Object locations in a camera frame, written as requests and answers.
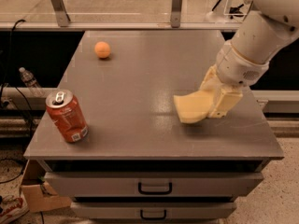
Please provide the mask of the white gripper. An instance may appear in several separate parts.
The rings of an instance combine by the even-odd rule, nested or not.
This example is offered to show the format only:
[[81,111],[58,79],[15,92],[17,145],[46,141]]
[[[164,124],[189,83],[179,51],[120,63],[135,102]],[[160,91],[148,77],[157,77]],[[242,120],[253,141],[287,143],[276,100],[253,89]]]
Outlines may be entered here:
[[208,68],[199,90],[215,91],[207,116],[220,119],[243,97],[242,90],[234,86],[254,85],[268,70],[269,63],[257,64],[248,61],[236,51],[231,41],[227,40],[217,54],[215,65]]

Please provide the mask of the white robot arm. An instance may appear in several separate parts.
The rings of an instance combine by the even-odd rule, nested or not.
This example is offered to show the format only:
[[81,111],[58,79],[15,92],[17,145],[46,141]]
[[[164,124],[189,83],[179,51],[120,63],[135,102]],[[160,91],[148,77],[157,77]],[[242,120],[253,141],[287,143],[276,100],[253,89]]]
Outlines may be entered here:
[[225,116],[242,98],[242,89],[255,84],[271,59],[298,38],[298,0],[244,1],[253,8],[200,85],[198,119]]

